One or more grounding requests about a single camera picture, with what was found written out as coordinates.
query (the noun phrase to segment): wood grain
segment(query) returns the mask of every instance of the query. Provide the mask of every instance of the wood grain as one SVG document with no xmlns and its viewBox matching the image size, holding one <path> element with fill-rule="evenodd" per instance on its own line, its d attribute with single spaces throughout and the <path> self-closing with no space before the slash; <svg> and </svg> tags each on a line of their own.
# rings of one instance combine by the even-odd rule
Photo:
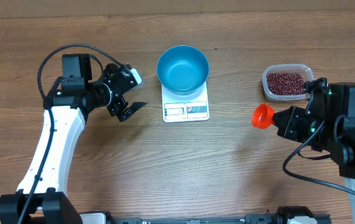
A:
<svg viewBox="0 0 355 224">
<path fill-rule="evenodd" d="M 330 213 L 334 223 L 351 223 L 345 193 L 283 173 L 282 163 L 298 143 L 278 137 L 276 128 L 252 128 L 250 118 L 266 102 L 260 79 L 270 65 L 304 63 L 316 77 L 355 82 L 355 11 L 0 20 L 0 195 L 15 191 L 40 136 L 37 69 L 49 52 L 75 42 L 97 46 L 139 69 L 146 84 L 126 99 L 148 102 L 124 123 L 105 109 L 90 114 L 68 181 L 79 212 L 228 217 L 306 205 Z M 210 62 L 210 119 L 165 124 L 155 68 L 162 52 L 182 44 L 197 47 Z M 98 77 L 98 68 L 93 72 Z M 60 74 L 57 54 L 42 76 L 45 91 Z M 271 105 L 280 111 L 305 103 Z M 309 149 L 304 154 L 318 155 Z M 331 161 L 294 158 L 288 168 L 343 184 Z"/>
<path fill-rule="evenodd" d="M 0 18 L 355 9 L 342 0 L 0 0 Z"/>
</svg>

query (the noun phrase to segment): blue bowl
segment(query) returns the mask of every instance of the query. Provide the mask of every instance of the blue bowl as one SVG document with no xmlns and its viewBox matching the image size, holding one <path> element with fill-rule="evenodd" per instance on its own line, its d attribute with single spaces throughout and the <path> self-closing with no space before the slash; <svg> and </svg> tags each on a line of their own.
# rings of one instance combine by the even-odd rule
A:
<svg viewBox="0 0 355 224">
<path fill-rule="evenodd" d="M 186 45 L 172 47 L 159 58 L 158 78 L 174 94 L 196 92 L 208 79 L 209 63 L 198 49 Z"/>
</svg>

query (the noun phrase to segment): kitchen scale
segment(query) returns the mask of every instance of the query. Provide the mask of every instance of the kitchen scale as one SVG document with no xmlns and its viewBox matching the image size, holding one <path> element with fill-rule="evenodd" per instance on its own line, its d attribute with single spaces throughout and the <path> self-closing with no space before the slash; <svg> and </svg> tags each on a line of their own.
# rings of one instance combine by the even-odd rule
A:
<svg viewBox="0 0 355 224">
<path fill-rule="evenodd" d="M 162 111 L 166 123 L 206 121 L 209 101 L 206 82 L 194 93 L 176 95 L 162 85 Z"/>
</svg>

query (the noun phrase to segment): black cable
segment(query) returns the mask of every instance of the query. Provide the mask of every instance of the black cable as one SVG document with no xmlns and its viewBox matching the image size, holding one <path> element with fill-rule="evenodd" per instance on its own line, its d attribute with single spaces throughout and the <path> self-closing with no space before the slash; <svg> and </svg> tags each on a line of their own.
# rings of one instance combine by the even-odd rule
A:
<svg viewBox="0 0 355 224">
<path fill-rule="evenodd" d="M 100 69 L 101 69 L 101 75 L 100 75 L 100 78 L 93 82 L 92 85 L 100 85 L 102 82 L 103 82 L 103 79 L 104 79 L 104 69 L 103 69 L 103 65 L 101 64 L 101 62 L 97 59 L 97 57 L 93 54 L 90 54 L 89 55 L 90 58 L 94 59 L 99 65 L 100 65 Z"/>
<path fill-rule="evenodd" d="M 311 140 L 321 131 L 322 127 L 325 125 L 325 121 L 323 121 L 321 123 L 321 125 L 316 129 L 316 131 L 305 141 L 303 142 L 303 144 L 301 144 L 296 150 L 294 150 L 287 158 L 286 160 L 284 161 L 284 164 L 282 164 L 282 170 L 288 174 L 289 176 L 291 177 L 294 177 L 294 178 L 297 178 L 297 179 L 300 179 L 300 180 L 305 180 L 305 181 L 309 181 L 309 182 L 312 182 L 312 183 L 315 183 L 315 184 L 320 184 L 320 185 L 324 185 L 324 186 L 327 186 L 327 187 L 332 187 L 334 189 L 338 189 L 338 190 L 342 190 L 346 193 L 349 193 L 349 194 L 352 194 L 355 196 L 355 190 L 351 190 L 349 188 L 346 188 L 346 187 L 343 187 L 343 186 L 340 186 L 338 184 L 333 184 L 333 183 L 330 183 L 330 182 L 326 182 L 326 181 L 323 181 L 323 180 L 317 180 L 317 179 L 314 179 L 314 178 L 310 178 L 310 177 L 305 177 L 305 176 L 302 176 L 302 175 L 298 175 L 298 174 L 294 174 L 293 172 L 290 172 L 289 170 L 287 170 L 287 164 L 288 162 L 291 160 L 291 158 L 293 156 L 295 156 L 298 152 L 300 152 L 300 150 L 302 150 L 305 146 L 307 146 Z"/>
<path fill-rule="evenodd" d="M 305 157 L 300 154 L 300 152 L 297 153 L 301 158 L 305 159 L 311 159 L 311 160 L 323 160 L 323 159 L 329 159 L 331 157 L 331 154 L 324 155 L 324 156 L 318 156 L 318 157 Z"/>
<path fill-rule="evenodd" d="M 45 153 L 43 155 L 43 159 L 40 162 L 38 172 L 35 175 L 34 184 L 32 184 L 32 187 L 30 189 L 29 195 L 27 197 L 27 201 L 25 202 L 24 207 L 22 208 L 21 215 L 20 215 L 20 217 L 18 219 L 17 224 L 22 224 L 22 222 L 24 221 L 24 218 L 25 218 L 25 216 L 27 214 L 27 211 L 28 211 L 28 206 L 30 204 L 30 201 L 32 200 L 32 197 L 34 196 L 34 192 L 35 192 L 36 186 L 39 183 L 40 176 L 42 175 L 43 167 L 45 166 L 46 158 L 48 156 L 48 152 L 50 151 L 50 146 L 52 144 L 52 139 L 53 139 L 53 134 L 54 134 L 54 117 L 53 117 L 52 110 L 48 110 L 48 115 L 50 116 L 51 125 L 50 125 L 50 134 L 48 136 L 46 150 L 45 150 Z"/>
<path fill-rule="evenodd" d="M 45 64 L 47 63 L 47 61 L 53 56 L 55 55 L 57 52 L 61 51 L 61 50 L 64 50 L 64 49 L 67 49 L 67 48 L 70 48 L 70 47 L 86 47 L 86 48 L 89 48 L 89 49 L 93 49 L 99 53 L 101 53 L 102 55 L 104 55 L 105 57 L 111 59 L 113 62 L 115 62 L 117 65 L 119 66 L 122 66 L 121 63 L 119 63 L 117 60 L 115 60 L 113 57 L 111 57 L 110 55 L 108 55 L 106 52 L 103 52 L 102 50 L 100 49 L 97 49 L 96 47 L 93 47 L 93 46 L 90 46 L 90 45 L 87 45 L 87 44 L 69 44 L 69 45 L 65 45 L 65 46 L 62 46 L 62 47 L 59 47 L 57 49 L 55 49 L 52 53 L 50 53 L 45 59 L 44 61 L 42 62 L 42 64 L 40 65 L 39 67 L 39 71 L 38 71 L 38 87 L 39 87 L 39 92 L 40 92 L 40 95 L 42 96 L 42 99 L 44 101 L 44 107 L 45 107 L 45 110 L 48 111 L 48 115 L 50 116 L 50 134 L 48 136 L 48 141 L 47 141 L 47 145 L 46 145 L 46 150 L 45 150 L 45 153 L 43 155 L 43 158 L 42 158 L 42 161 L 40 162 L 40 165 L 39 165 L 39 169 L 38 169 L 38 172 L 37 174 L 35 175 L 35 179 L 34 179 L 34 183 L 32 184 L 32 187 L 30 189 L 30 192 L 29 192 L 29 195 L 27 197 L 27 200 L 25 201 L 25 204 L 24 204 L 24 207 L 22 208 L 22 211 L 21 211 L 21 214 L 20 214 L 20 217 L 18 219 L 18 222 L 17 224 L 22 224 L 22 222 L 24 221 L 24 218 L 25 216 L 27 215 L 27 212 L 28 212 L 28 207 L 29 207 L 29 204 L 30 204 L 30 201 L 32 200 L 32 197 L 34 196 L 34 192 L 35 192 L 35 189 L 36 189 L 36 186 L 38 185 L 39 183 L 39 180 L 40 180 L 40 176 L 42 175 L 42 171 L 43 171 L 43 168 L 44 168 L 44 165 L 46 163 L 46 158 L 48 156 L 48 152 L 50 151 L 50 146 L 52 145 L 52 140 L 53 140 L 53 134 L 54 134 L 54 117 L 53 117 L 53 113 L 52 113 L 52 110 L 51 108 L 47 105 L 47 100 L 46 100 L 46 96 L 45 96 L 45 93 L 43 91 L 43 88 L 42 88 L 42 83 L 40 81 L 40 78 L 42 77 L 42 70 L 43 68 L 45 67 Z M 101 67 L 101 75 L 103 75 L 103 66 L 102 64 L 99 62 L 99 60 L 96 58 L 96 57 L 91 57 L 93 59 L 95 59 L 99 64 L 100 64 L 100 67 Z"/>
<path fill-rule="evenodd" d="M 338 142 L 338 134 L 337 134 L 338 133 L 338 124 L 342 118 L 346 118 L 346 115 L 341 114 L 341 115 L 337 116 L 334 121 L 334 124 L 333 124 L 333 140 L 335 142 Z"/>
<path fill-rule="evenodd" d="M 97 49 L 96 47 L 93 47 L 93 46 L 90 46 L 90 45 L 87 45 L 87 44 L 69 44 L 69 45 L 65 45 L 65 46 L 59 47 L 59 48 L 55 49 L 52 53 L 50 53 L 50 54 L 45 58 L 45 60 L 42 62 L 42 64 L 41 64 L 40 67 L 39 67 L 39 72 L 38 72 L 38 87 L 39 87 L 40 95 L 42 96 L 43 100 L 46 99 L 45 93 L 43 92 L 43 88 L 42 88 L 42 82 L 40 81 L 40 78 L 41 78 L 41 76 L 42 76 L 43 67 L 45 66 L 46 62 L 47 62 L 53 55 L 55 55 L 57 52 L 59 52 L 59 51 L 61 51 L 61 50 L 64 50 L 64 49 L 67 49 L 67 48 L 70 48 L 70 47 L 86 47 L 86 48 L 95 50 L 95 51 L 99 52 L 100 54 L 104 55 L 105 57 L 111 59 L 113 62 L 115 62 L 115 64 L 117 64 L 117 65 L 119 65 L 119 66 L 122 66 L 121 63 L 119 63 L 117 60 L 115 60 L 115 58 L 113 58 L 113 57 L 111 57 L 110 55 L 108 55 L 106 52 L 103 52 L 102 50 Z"/>
</svg>

